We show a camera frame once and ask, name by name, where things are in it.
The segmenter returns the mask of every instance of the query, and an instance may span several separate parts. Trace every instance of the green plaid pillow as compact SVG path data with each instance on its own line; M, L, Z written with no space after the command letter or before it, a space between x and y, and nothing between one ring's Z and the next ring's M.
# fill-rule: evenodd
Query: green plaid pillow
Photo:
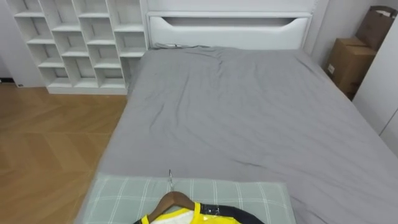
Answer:
M174 179L173 183L174 190L193 201L234 206L266 224L295 224L284 184L206 179ZM170 188L168 178L99 175L87 203L84 223L134 223L152 212Z

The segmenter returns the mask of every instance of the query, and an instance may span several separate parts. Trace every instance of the hanger hook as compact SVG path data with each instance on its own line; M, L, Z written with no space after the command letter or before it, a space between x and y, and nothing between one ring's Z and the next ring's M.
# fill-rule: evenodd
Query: hanger hook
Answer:
M174 191L173 175L172 175L172 170L171 169L169 169L169 182L170 182L171 191Z

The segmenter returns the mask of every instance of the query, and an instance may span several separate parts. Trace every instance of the herringbone wood floor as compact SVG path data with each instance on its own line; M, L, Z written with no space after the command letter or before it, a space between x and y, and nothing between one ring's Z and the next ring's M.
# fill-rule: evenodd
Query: herringbone wood floor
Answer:
M72 223L125 104L0 85L0 224Z

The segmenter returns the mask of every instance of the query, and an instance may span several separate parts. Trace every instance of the brown cardboard box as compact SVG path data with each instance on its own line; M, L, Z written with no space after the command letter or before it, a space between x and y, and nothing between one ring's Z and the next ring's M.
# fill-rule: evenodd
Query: brown cardboard box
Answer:
M336 86L353 99L377 52L357 38L336 39L325 71Z
M397 14L395 9L387 6L372 6L355 36L373 50L379 50Z

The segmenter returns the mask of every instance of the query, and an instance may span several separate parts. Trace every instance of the bed frame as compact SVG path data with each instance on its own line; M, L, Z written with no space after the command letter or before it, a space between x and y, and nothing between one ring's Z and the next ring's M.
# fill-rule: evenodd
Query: bed frame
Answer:
M328 0L146 0L147 44L312 53Z

